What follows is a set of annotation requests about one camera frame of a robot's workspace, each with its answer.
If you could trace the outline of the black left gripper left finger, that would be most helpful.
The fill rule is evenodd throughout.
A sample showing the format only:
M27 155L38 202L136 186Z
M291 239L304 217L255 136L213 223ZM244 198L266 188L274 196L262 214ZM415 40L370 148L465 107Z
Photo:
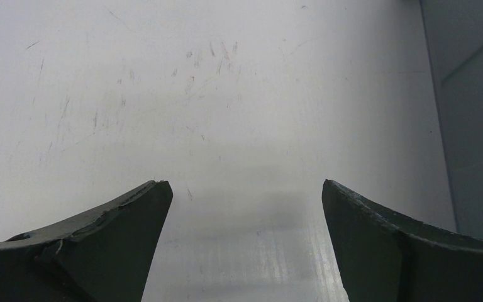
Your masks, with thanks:
M0 301L140 301L172 198L148 181L0 242Z

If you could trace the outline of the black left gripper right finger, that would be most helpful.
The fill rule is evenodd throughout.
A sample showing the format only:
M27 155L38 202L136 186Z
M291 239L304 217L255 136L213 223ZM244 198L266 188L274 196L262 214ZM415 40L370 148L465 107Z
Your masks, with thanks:
M377 204L332 180L322 205L350 301L483 301L483 240Z

